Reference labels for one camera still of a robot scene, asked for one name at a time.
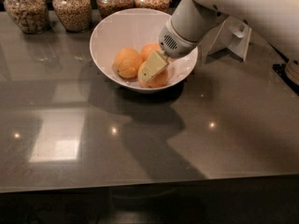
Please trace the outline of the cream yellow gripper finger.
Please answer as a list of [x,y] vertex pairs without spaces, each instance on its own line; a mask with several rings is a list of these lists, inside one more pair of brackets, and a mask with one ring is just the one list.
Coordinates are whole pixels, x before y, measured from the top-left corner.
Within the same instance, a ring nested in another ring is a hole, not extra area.
[[140,66],[137,77],[144,83],[149,83],[169,65],[163,51],[153,50],[148,59]]

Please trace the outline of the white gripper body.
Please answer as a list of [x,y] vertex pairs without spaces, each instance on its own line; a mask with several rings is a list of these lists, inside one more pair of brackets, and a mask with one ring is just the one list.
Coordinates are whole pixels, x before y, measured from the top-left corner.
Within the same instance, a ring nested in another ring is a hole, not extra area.
[[170,19],[159,33],[159,44],[164,54],[172,59],[179,59],[190,54],[197,46],[197,41],[190,41],[180,35]]

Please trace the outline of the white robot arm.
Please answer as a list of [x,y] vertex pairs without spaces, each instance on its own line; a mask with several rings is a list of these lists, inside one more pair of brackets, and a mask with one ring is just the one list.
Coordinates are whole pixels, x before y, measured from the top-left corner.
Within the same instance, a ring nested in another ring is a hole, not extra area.
[[153,51],[141,70],[147,83],[169,59],[179,59],[199,44],[211,29],[234,17],[287,57],[285,73],[299,82],[299,0],[181,0],[159,33],[161,49]]

